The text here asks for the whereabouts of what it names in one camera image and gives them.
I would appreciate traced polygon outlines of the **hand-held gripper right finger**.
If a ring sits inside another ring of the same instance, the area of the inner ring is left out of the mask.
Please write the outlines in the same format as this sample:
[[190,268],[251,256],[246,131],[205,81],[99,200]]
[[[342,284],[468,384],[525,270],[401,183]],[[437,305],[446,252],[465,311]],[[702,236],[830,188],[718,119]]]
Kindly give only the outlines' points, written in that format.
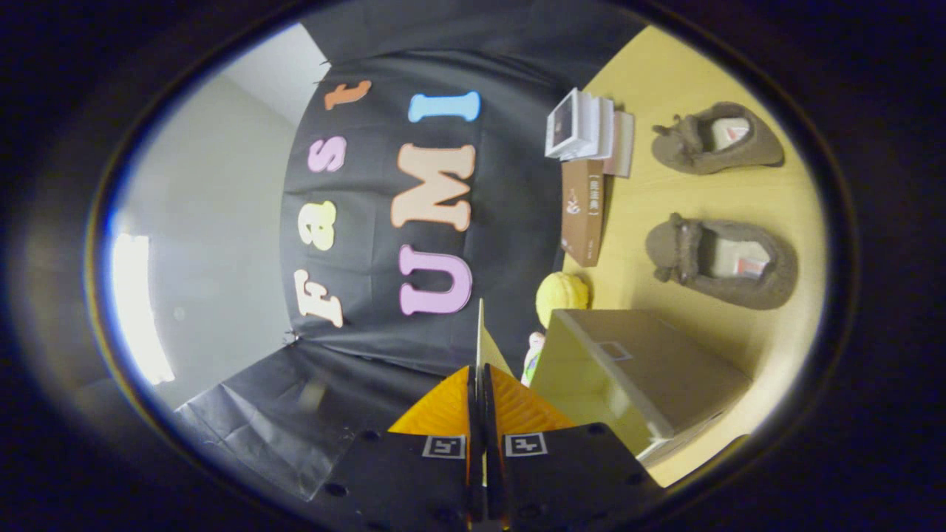
[[484,367],[487,509],[506,531],[634,529],[662,489],[604,422],[578,425]]

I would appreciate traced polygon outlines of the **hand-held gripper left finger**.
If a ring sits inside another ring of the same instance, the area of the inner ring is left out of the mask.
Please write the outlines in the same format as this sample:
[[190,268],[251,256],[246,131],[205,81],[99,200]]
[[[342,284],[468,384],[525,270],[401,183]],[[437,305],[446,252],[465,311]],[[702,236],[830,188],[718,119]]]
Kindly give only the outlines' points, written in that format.
[[388,429],[360,431],[313,498],[331,531],[467,531],[482,518],[476,371],[433,387]]

